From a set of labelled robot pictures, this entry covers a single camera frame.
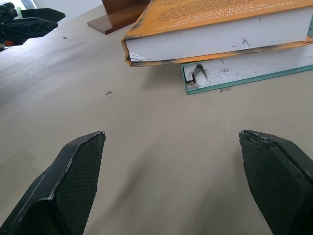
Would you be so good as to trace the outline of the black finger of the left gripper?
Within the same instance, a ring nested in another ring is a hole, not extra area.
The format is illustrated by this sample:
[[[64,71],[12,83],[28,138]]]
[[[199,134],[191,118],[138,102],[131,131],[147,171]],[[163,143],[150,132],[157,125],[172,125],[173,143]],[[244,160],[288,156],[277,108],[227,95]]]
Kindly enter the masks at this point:
[[[27,9],[21,10],[23,18],[37,17],[40,19],[59,22],[66,17],[65,13],[51,9],[51,8],[37,8],[37,9]]]
[[[43,37],[57,27],[56,22],[37,17],[4,21],[4,45],[23,45],[28,39]]]

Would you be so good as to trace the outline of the teal hardcover book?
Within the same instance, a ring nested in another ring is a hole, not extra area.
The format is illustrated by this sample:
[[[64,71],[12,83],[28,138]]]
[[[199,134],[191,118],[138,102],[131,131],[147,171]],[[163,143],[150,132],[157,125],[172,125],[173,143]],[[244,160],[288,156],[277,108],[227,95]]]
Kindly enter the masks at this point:
[[[313,39],[313,17],[308,36]],[[187,94],[223,90],[311,70],[313,70],[313,42],[305,46],[253,52],[181,65]]]

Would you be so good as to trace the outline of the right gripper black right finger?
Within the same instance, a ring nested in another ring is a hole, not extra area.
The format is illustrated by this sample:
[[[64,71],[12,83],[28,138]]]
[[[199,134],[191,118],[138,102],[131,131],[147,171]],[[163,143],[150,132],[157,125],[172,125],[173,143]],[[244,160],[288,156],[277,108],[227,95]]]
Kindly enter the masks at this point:
[[[313,160],[292,141],[239,133],[251,195],[273,235],[313,235]]]

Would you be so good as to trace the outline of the orange hardcover book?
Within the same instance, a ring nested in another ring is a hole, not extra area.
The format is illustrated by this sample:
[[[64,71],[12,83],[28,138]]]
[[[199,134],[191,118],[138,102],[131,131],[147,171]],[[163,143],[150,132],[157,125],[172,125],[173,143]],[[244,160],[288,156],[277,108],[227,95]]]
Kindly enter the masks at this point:
[[[151,0],[121,44],[131,67],[301,47],[313,0]]]

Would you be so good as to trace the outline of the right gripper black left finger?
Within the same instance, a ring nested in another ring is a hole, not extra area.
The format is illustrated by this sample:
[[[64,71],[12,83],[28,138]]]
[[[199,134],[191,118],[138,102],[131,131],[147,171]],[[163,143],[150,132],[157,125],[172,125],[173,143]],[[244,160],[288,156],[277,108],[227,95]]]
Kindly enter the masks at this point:
[[[0,235],[83,235],[97,193],[106,135],[67,143],[26,190]]]

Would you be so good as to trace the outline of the brown wooden stand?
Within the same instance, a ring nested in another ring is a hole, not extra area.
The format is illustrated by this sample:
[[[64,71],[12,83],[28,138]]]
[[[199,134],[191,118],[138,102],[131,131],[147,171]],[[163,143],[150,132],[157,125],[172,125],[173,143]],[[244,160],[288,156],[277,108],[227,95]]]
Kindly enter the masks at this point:
[[[133,24],[151,0],[102,0],[106,15],[87,23],[105,35]]]

